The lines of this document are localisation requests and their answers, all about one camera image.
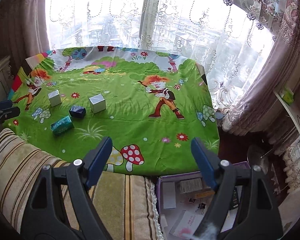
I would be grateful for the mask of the white cube box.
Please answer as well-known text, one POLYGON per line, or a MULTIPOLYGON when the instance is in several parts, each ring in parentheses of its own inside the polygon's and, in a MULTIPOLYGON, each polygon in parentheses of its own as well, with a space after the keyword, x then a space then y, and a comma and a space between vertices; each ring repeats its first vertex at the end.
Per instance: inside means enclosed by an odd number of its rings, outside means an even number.
POLYGON ((55 107, 57 105, 60 105, 62 103, 61 95, 59 93, 59 90, 54 90, 53 92, 48 94, 48 99, 50 102, 51 107, 55 107))
POLYGON ((97 94, 89 98, 91 111, 96 114, 106 109, 106 100, 102 94, 97 94))

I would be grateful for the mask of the white ornate cabinet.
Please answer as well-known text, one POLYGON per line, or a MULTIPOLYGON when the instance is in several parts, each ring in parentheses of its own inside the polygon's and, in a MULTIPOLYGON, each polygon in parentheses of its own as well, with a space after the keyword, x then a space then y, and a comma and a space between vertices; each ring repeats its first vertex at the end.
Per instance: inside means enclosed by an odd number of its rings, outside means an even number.
POLYGON ((13 78, 10 56, 6 56, 0 60, 0 101, 8 98, 13 78))

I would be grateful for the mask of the purple cardboard storage box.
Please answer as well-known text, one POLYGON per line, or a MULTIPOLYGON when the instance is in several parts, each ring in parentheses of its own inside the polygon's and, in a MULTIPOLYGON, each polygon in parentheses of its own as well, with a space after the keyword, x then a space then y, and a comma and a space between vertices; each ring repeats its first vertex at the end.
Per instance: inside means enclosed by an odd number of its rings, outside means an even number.
POLYGON ((181 211, 205 216, 214 197, 198 172, 161 176, 157 183, 158 211, 164 239, 182 239, 169 234, 181 211))

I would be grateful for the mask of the white pink flat box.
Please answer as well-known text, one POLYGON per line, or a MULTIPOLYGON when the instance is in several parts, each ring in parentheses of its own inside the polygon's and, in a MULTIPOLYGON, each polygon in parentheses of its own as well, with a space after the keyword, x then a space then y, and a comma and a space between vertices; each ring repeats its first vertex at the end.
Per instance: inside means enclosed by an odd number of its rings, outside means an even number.
POLYGON ((189 239, 197 230, 204 215, 183 210, 173 224, 169 234, 182 239, 189 239))

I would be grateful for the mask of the teal foil packet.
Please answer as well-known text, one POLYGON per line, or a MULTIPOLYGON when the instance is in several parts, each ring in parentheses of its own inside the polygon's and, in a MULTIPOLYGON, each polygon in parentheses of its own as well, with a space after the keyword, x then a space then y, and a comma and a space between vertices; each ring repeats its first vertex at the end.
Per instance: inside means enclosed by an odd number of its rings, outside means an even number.
POLYGON ((69 115, 51 124, 51 131, 55 136, 59 136, 73 128, 74 124, 72 123, 72 120, 69 115))

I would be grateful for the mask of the striped beige towel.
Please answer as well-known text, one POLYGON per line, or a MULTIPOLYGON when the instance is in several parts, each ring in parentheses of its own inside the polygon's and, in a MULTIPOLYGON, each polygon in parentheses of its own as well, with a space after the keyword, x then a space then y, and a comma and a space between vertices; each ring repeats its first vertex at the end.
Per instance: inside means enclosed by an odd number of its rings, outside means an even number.
POLYGON ((63 161, 0 132, 0 215, 24 239, 163 239, 152 181, 104 171, 112 142, 63 161))

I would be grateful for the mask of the dark blue small box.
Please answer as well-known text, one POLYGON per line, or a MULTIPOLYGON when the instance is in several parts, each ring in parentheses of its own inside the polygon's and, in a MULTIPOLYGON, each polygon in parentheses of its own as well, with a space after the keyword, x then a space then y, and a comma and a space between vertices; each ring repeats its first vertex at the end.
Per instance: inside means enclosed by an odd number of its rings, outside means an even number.
POLYGON ((86 109, 82 106, 73 105, 73 106, 71 106, 71 108, 69 110, 69 114, 73 118, 83 119, 86 115, 86 109))

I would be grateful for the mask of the brown curtain left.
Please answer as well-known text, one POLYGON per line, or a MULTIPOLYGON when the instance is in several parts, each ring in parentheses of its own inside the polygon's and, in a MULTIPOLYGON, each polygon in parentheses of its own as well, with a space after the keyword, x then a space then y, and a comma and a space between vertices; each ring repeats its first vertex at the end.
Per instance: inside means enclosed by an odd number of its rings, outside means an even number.
POLYGON ((0 0, 0 59, 9 56, 18 68, 46 50, 45 0, 0 0))

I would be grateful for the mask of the green cartoon tablecloth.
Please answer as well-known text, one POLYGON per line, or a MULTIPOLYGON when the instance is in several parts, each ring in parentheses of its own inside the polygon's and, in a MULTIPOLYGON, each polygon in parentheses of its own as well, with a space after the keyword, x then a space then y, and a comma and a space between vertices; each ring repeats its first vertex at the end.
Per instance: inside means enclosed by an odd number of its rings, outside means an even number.
POLYGON ((11 100, 20 114, 4 123, 42 150, 73 161, 103 137, 113 153, 110 172, 160 176, 198 169, 191 140, 198 137, 217 153, 219 134, 202 67, 175 54, 111 46, 50 50, 27 59, 31 73, 19 72, 11 100), (48 94, 62 103, 51 107, 48 94), (106 109, 94 114, 89 98, 102 94, 106 109), (71 106, 86 109, 83 119, 71 106), (53 135, 51 124, 69 115, 74 128, 53 135))

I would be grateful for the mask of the pink lace curtain right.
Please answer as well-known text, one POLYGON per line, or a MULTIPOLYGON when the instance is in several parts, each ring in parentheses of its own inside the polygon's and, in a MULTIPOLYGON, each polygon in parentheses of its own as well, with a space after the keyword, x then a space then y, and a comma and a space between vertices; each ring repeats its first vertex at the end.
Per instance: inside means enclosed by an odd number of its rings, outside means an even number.
POLYGON ((222 129, 234 135, 265 131, 278 116, 277 86, 286 84, 300 67, 300 0, 285 0, 274 24, 275 42, 270 54, 246 94, 226 114, 222 129))

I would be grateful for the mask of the sheer embroidered curtain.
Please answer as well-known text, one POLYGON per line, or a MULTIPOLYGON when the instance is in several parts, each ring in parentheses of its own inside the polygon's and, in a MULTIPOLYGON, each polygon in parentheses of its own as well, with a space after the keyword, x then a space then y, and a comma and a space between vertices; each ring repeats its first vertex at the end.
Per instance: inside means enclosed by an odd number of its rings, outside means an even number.
POLYGON ((279 0, 45 0, 52 49, 111 45, 176 54, 205 69, 215 109, 248 91, 275 41, 279 0))

